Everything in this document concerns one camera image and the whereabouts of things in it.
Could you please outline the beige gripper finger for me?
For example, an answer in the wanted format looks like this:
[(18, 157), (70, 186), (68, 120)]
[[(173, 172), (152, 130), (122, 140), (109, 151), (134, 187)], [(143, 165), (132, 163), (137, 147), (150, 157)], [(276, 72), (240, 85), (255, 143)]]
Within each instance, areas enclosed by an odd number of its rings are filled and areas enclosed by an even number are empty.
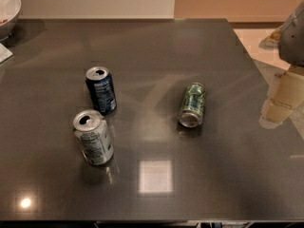
[(304, 67), (291, 66), (276, 73), (265, 102), (265, 119), (281, 124), (304, 102)]

